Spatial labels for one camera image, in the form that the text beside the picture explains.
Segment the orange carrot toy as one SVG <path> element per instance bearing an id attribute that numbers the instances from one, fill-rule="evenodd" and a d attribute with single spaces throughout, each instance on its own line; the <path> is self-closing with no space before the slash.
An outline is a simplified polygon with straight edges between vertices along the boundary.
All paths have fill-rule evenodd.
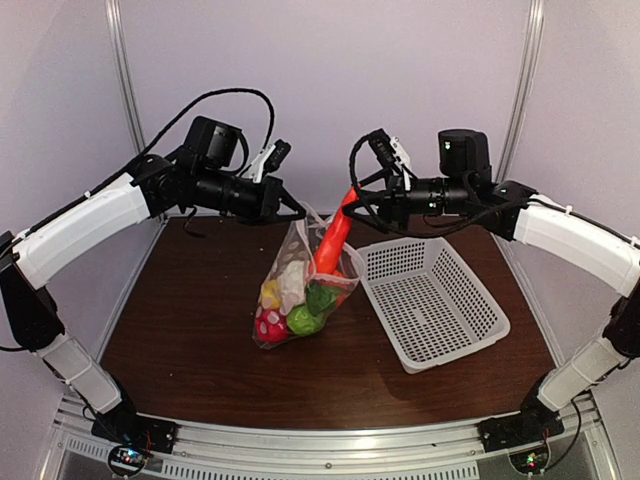
<path id="1" fill-rule="evenodd" d="M 314 254 L 316 272 L 332 274 L 338 266 L 342 249 L 352 227 L 352 218 L 343 213 L 343 208 L 358 199 L 357 193 L 351 188 L 345 195 L 334 218 L 329 225 L 320 246 Z"/>

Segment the white cauliflower toy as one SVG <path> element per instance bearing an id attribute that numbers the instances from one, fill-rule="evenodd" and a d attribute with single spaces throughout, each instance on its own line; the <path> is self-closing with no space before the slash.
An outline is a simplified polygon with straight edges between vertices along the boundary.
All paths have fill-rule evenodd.
<path id="1" fill-rule="evenodd" d="M 281 297 L 280 311 L 283 315 L 288 315 L 294 307 L 304 303 L 307 273 L 308 263 L 306 261 L 293 260 L 278 276 Z"/>

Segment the orange pumpkin toy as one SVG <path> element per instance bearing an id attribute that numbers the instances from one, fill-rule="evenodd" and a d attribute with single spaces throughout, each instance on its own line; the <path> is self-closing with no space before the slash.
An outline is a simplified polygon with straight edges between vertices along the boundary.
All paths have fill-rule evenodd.
<path id="1" fill-rule="evenodd" d="M 334 308 L 339 307 L 347 297 L 348 292 L 347 286 L 344 283 L 345 279 L 346 277 L 342 272 L 334 270 L 330 279 L 322 279 L 320 281 L 322 292 L 327 302 Z"/>

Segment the clear dotted zip bag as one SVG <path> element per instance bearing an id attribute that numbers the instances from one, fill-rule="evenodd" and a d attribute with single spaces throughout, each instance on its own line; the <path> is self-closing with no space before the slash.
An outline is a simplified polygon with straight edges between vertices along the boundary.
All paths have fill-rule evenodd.
<path id="1" fill-rule="evenodd" d="M 270 350 L 321 331 L 360 283 L 366 265 L 349 244 L 338 249 L 336 267 L 319 270 L 315 254 L 331 225 L 310 205 L 291 222 L 269 273 L 260 286 L 252 338 Z"/>

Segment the yellow apple toy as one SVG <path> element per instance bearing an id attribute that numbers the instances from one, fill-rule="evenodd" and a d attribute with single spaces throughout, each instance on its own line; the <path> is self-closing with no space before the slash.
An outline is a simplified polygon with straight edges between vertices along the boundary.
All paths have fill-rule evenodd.
<path id="1" fill-rule="evenodd" d="M 281 306 L 277 280 L 268 280 L 261 285 L 260 305 L 263 309 L 278 310 Z"/>

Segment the green lettuce leaf toy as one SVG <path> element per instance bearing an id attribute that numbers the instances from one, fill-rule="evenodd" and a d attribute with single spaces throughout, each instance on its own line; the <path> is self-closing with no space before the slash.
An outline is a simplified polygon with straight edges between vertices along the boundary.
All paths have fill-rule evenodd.
<path id="1" fill-rule="evenodd" d="M 312 281 L 306 287 L 306 306 L 308 311 L 319 316 L 335 310 L 343 291 L 337 286 Z"/>

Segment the green pepper toy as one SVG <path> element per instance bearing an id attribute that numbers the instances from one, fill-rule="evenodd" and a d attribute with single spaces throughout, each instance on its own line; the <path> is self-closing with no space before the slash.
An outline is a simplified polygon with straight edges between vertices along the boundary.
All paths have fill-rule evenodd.
<path id="1" fill-rule="evenodd" d="M 309 336 L 319 332 L 325 324 L 325 315 L 312 314 L 306 305 L 295 307 L 286 318 L 289 330 L 297 336 Z"/>

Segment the red pepper toy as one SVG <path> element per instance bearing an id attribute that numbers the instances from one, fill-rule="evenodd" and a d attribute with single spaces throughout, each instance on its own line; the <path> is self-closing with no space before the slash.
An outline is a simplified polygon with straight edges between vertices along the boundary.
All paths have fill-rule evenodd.
<path id="1" fill-rule="evenodd" d="M 255 320 L 257 340 L 267 343 L 278 343 L 289 336 L 286 317 L 278 310 L 261 309 Z"/>

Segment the white plastic basket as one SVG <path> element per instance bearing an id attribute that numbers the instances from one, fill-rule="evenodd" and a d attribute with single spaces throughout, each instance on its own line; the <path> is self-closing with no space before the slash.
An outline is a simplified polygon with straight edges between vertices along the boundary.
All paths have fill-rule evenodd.
<path id="1" fill-rule="evenodd" d="M 400 238 L 358 250 L 361 285 L 403 369 L 420 373 L 479 352 L 511 325 L 444 239 Z"/>

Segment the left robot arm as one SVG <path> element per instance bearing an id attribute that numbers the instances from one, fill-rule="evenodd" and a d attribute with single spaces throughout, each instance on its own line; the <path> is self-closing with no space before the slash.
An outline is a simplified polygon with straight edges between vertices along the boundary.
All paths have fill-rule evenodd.
<path id="1" fill-rule="evenodd" d="M 134 159 L 96 192 L 41 226 L 1 237 L 1 295 L 19 348 L 43 360 L 123 444 L 144 424 L 113 377 L 66 332 L 46 286 L 62 269 L 115 234 L 179 208 L 205 208 L 246 225 L 301 219 L 304 207 L 274 177 L 291 150 L 277 140 L 238 171 L 229 170 L 240 129 L 198 116 L 185 141 L 166 156 Z"/>

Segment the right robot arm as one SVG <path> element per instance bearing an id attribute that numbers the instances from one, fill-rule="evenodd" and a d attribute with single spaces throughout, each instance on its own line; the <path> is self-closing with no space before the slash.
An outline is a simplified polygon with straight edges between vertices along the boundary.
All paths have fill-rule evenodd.
<path id="1" fill-rule="evenodd" d="M 348 156 L 355 197 L 346 216 L 383 233 L 437 239 L 479 226 L 504 241 L 549 254 L 607 286 L 617 299 L 607 323 L 541 377 L 513 419 L 519 440 L 535 440 L 559 411 L 639 357 L 639 241 L 518 181 L 495 180 L 485 133 L 437 135 L 439 175 L 420 177 L 383 129 L 359 138 Z"/>

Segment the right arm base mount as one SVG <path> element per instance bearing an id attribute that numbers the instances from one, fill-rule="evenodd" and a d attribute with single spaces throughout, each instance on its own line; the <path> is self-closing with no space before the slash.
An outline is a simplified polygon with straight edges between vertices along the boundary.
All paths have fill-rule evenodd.
<path id="1" fill-rule="evenodd" d="M 525 399 L 518 412 L 490 417 L 478 424 L 484 451 L 494 452 L 532 443 L 565 431 L 557 410 L 550 410 L 536 397 Z"/>

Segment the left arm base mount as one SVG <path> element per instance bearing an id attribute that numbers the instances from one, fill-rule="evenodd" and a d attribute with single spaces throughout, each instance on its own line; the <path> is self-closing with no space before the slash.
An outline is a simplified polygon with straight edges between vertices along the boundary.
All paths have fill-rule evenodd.
<path id="1" fill-rule="evenodd" d="M 93 421 L 93 436 L 135 446 L 145 451 L 171 454 L 174 449 L 178 425 L 130 412 L 97 414 Z"/>

